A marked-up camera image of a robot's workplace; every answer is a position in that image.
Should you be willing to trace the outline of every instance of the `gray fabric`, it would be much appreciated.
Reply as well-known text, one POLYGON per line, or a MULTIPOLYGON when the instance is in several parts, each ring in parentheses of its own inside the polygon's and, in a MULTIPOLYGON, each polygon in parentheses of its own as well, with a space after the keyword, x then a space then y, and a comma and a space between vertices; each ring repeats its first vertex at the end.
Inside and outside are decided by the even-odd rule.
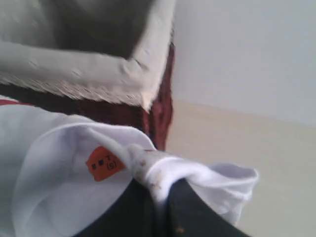
POLYGON ((0 40, 58 48, 62 22, 50 0, 1 0, 0 40))
POLYGON ((155 0, 54 0, 68 49, 129 58, 155 0))
POLYGON ((149 110, 175 3, 0 0, 0 83, 149 110))

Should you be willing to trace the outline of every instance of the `white wall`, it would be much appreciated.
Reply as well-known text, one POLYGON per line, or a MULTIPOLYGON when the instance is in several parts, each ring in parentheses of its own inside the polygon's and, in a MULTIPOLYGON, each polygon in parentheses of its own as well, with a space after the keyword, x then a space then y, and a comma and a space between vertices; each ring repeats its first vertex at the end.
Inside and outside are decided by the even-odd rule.
POLYGON ((179 0, 174 97, 316 126, 316 0, 179 0))

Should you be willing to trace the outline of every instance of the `beige wall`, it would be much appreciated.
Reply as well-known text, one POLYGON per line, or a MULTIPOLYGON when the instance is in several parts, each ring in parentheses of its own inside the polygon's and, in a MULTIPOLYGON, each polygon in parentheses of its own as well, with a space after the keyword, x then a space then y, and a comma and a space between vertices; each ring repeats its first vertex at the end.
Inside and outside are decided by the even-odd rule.
POLYGON ((175 101, 168 151, 257 168, 240 227, 254 237, 315 236, 316 128, 175 101))

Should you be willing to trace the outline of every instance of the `size label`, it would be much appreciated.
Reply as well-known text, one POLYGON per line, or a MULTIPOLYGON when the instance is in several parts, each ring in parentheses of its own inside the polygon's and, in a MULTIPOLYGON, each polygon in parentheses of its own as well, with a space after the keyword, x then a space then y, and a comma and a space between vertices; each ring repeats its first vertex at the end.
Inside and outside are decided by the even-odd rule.
POLYGON ((100 182, 125 169, 124 164, 104 147, 95 149, 86 162, 94 180, 100 182))

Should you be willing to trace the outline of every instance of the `white cloth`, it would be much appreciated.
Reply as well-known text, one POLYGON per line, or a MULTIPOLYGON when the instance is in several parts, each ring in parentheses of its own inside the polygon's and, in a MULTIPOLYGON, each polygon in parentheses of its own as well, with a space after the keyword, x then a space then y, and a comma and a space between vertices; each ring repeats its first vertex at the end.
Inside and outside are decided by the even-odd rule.
POLYGON ((0 237, 74 236, 106 212, 132 178, 158 205, 174 182, 186 178, 207 205, 234 224, 258 179, 252 169, 207 167, 156 151, 132 127, 28 105, 0 106, 0 154, 0 237), (86 162, 99 146, 126 169, 96 182, 86 162))

